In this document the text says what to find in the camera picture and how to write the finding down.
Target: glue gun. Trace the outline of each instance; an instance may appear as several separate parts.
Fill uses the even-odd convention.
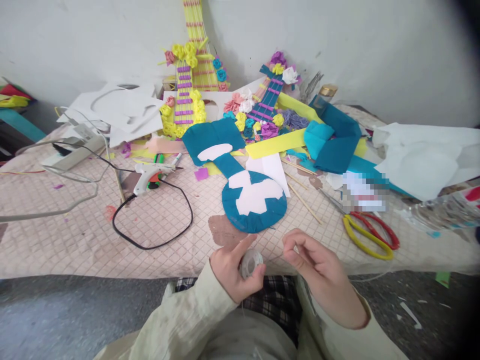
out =
[[[140,196],[147,192],[147,186],[149,184],[150,178],[158,173],[169,174],[174,170],[183,169],[183,167],[178,167],[170,164],[163,163],[138,163],[135,165],[135,172],[141,174],[140,179],[133,189],[133,193],[136,196]]]

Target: paper guitar craft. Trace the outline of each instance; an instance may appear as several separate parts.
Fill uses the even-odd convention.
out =
[[[277,182],[259,172],[245,170],[230,155],[232,150],[245,147],[234,119],[193,125],[182,140],[196,166],[212,161],[228,179],[221,201],[227,218],[238,230],[258,233],[285,215],[287,198]]]

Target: plaid pants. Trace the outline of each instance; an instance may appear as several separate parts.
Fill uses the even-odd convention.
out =
[[[196,277],[181,277],[175,292],[190,289]],[[262,314],[276,322],[298,347],[302,306],[297,295],[293,276],[265,276],[263,289],[250,295],[238,306]]]

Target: quilted tablecloth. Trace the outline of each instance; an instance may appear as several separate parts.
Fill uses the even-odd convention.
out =
[[[355,111],[350,116],[356,117]],[[57,139],[64,128],[52,132],[47,139]],[[26,151],[1,168],[2,172],[41,170],[40,161],[54,153],[51,145]],[[246,156],[235,157],[242,165]],[[133,170],[135,162],[123,158],[119,150],[112,160],[118,167]],[[169,175],[168,181],[181,187],[193,209],[193,224],[177,240],[156,250],[140,250],[117,235],[112,228],[112,215],[120,205],[119,190],[112,169],[99,182],[98,196],[64,215],[0,224],[0,279],[47,274],[73,274],[106,278],[154,279],[197,276],[210,254],[220,246],[237,242],[244,234],[233,228],[223,211],[221,192],[227,179],[214,175],[197,181],[197,170],[185,154],[179,163],[183,170]],[[106,164],[88,158],[72,171],[98,179]],[[393,262],[372,258],[362,252],[347,236],[341,214],[318,191],[338,196],[327,183],[283,164],[284,170],[308,187],[291,185],[307,201],[322,220],[319,225],[300,200],[292,194],[287,199],[283,219],[258,234],[253,247],[261,252],[268,274],[293,274],[282,258],[282,237],[293,228],[300,228],[329,249],[344,263],[349,274],[383,273],[387,270],[455,271],[474,273],[478,270],[480,247],[453,232],[439,238],[417,231],[398,215],[406,205],[392,194],[388,212],[382,219],[400,239]],[[125,179],[128,172],[122,172]],[[28,214],[66,208],[73,201],[94,191],[92,184],[70,181],[48,172],[1,175],[0,214]],[[162,184],[159,189],[134,199],[121,210],[117,226],[143,246],[154,246],[171,239],[190,221],[190,211],[182,194]]]

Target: red scissors handle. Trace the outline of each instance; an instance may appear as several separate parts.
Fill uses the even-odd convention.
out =
[[[397,250],[398,248],[400,248],[400,241],[399,241],[399,238],[397,237],[397,235],[394,233],[394,231],[392,230],[392,228],[390,226],[388,226],[386,223],[383,222],[383,220],[379,217],[376,217],[374,215],[371,215],[369,213],[366,213],[366,212],[357,212],[357,211],[352,211],[350,213],[350,215],[356,217],[357,219],[359,219],[362,223],[365,224],[365,226],[367,227],[368,231],[370,231],[376,238],[380,239],[381,241],[383,241],[385,244],[388,245],[388,247],[392,250]],[[370,218],[372,220],[375,220],[384,230],[385,232],[388,234],[388,236],[390,237],[390,241],[391,243],[389,243],[388,241],[385,241],[385,239],[379,234],[379,232],[372,226],[372,224],[364,217],[367,217],[367,218]]]

